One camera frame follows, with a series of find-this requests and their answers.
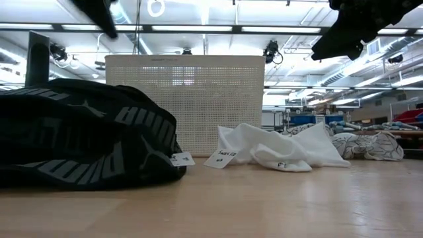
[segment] crumpled white fabric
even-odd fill
[[[239,151],[231,164],[254,163],[279,171],[308,172],[311,167],[349,167],[333,146],[323,123],[292,137],[240,124],[218,127],[219,149]]]

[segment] white tag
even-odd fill
[[[173,166],[175,166],[175,167],[177,167],[177,166],[192,166],[192,165],[196,164],[194,162],[194,160],[192,159],[192,156],[189,152],[177,153],[177,154],[172,155],[171,162],[172,162]]]
[[[238,154],[238,151],[231,149],[218,149],[211,157],[204,162],[205,166],[216,169],[223,169]]]

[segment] red object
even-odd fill
[[[417,116],[420,115],[421,113],[423,113],[423,109],[409,110],[397,116],[393,121],[402,122],[406,124],[413,124],[418,122]]]

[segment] black object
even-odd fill
[[[329,3],[339,11],[338,19],[312,47],[313,60],[337,56],[357,59],[363,50],[361,41],[372,41],[379,30],[397,24],[423,0],[329,0]]]
[[[182,52],[182,55],[192,55],[191,49],[184,49],[184,51]]]
[[[276,55],[280,55],[282,57],[282,61],[280,63],[274,62],[274,58]],[[279,45],[277,41],[271,40],[269,44],[267,45],[266,49],[263,51],[263,56],[266,58],[266,63],[276,63],[281,64],[284,60],[281,53],[279,53]]]
[[[58,44],[50,44],[50,53],[52,54],[54,60],[56,61],[66,61],[67,53],[66,48],[59,46]]]
[[[139,90],[76,79],[0,92],[0,174],[97,190],[180,179],[176,119]]]
[[[25,87],[48,82],[50,39],[47,36],[30,31],[26,60]]]
[[[404,60],[404,57],[403,57],[403,55],[401,54],[401,55],[399,55],[399,56],[395,56],[395,57],[393,57],[393,58],[390,58],[390,59],[388,59],[387,61],[388,61],[388,63],[400,63],[400,62],[402,62]]]
[[[117,0],[71,0],[97,26],[103,29],[110,38],[117,38],[116,27],[110,14],[110,4]]]

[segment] white perforated panel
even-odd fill
[[[178,143],[193,155],[217,148],[217,126],[261,126],[261,56],[107,56],[106,83],[143,91],[177,119]]]

